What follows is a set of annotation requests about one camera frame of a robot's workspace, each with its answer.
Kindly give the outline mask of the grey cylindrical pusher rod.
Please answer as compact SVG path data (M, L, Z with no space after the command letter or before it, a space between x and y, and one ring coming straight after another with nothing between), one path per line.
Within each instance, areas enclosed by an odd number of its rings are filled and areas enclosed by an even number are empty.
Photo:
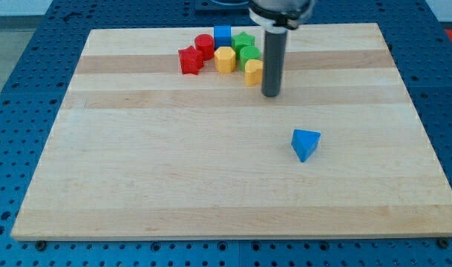
M263 43L263 78L261 92L276 97L281 92L287 29L266 30Z

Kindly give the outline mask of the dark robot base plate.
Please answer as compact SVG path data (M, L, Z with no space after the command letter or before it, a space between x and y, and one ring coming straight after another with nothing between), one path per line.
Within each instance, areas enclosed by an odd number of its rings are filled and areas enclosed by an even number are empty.
M194 0L194 11L200 15L248 13L249 0Z

